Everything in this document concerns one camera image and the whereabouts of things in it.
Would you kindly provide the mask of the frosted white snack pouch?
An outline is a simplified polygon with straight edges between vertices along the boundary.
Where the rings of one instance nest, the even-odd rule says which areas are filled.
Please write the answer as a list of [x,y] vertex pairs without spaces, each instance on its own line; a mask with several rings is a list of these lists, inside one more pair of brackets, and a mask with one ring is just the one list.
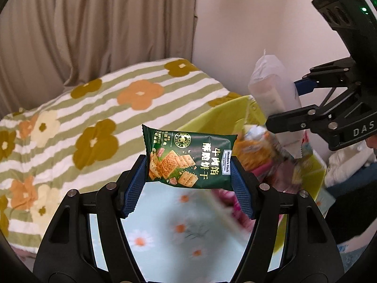
[[265,117],[302,107],[295,84],[274,55],[264,53],[256,62],[248,89]]

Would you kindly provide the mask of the shrimp flakes snack bag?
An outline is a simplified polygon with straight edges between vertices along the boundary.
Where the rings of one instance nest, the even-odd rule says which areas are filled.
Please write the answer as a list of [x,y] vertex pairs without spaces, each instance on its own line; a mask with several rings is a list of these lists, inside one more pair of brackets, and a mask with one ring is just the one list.
[[272,174],[278,169],[295,169],[293,157],[277,140],[276,135],[260,125],[243,126],[234,144],[233,155],[246,171],[255,175],[261,175],[262,172]]

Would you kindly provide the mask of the green beef cracker bag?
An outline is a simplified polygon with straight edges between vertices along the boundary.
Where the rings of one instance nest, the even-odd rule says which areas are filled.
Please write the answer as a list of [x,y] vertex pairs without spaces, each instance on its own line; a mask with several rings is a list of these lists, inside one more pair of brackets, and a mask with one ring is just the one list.
[[143,125],[147,181],[172,187],[231,190],[236,135],[152,129]]

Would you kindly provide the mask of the green cardboard box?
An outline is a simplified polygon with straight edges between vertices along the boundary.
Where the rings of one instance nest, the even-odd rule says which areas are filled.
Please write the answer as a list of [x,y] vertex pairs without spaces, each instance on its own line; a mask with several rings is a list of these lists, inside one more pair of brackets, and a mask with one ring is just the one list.
[[[212,134],[238,134],[244,125],[263,125],[265,117],[252,96],[231,98],[229,95],[209,101],[182,116],[176,122],[177,130],[189,132],[203,132]],[[290,183],[284,192],[295,193],[298,189],[307,190],[313,199],[317,199],[326,175],[327,166],[314,151],[299,160],[300,183]],[[240,243],[246,243],[250,234],[242,229],[231,217],[230,209],[224,207],[212,194],[212,190],[205,190],[200,194],[220,215],[221,221],[227,229],[232,231]]]

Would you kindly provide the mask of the pink striped snack bag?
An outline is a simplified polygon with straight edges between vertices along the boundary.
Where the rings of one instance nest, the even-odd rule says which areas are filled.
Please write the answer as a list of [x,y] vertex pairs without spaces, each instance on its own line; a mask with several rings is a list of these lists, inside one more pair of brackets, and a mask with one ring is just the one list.
[[[274,168],[274,163],[271,160],[258,166],[250,166],[249,169],[247,169],[244,164],[243,167],[247,172],[253,173],[260,183],[268,183],[279,192],[284,192],[287,189],[287,186],[290,185],[290,179],[288,179],[288,183],[286,183],[285,176],[279,174]],[[242,211],[236,194],[233,191],[213,189],[212,194],[224,207],[230,209],[231,217],[242,229],[248,233],[252,232],[255,220],[250,219]]]

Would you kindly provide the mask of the floral striped quilt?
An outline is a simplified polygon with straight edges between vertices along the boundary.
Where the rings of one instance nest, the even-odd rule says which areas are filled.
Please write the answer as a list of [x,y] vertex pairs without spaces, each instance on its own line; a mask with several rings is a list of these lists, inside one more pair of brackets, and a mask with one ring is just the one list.
[[1,120],[1,231],[35,254],[63,196],[116,181],[142,127],[176,130],[235,94],[186,59],[138,63]]

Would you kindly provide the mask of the blue daisy tablecloth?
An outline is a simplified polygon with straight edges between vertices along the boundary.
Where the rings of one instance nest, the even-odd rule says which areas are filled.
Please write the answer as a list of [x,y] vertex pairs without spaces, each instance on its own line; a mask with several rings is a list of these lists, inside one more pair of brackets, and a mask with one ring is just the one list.
[[228,282],[245,252],[205,190],[147,183],[134,212],[121,220],[136,263],[148,282]]

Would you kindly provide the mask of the beige curtain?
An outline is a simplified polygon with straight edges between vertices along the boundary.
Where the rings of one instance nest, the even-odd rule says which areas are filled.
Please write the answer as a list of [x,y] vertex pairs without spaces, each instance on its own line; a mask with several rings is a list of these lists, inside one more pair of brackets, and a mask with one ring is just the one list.
[[191,59],[196,0],[1,0],[1,114],[145,61]]

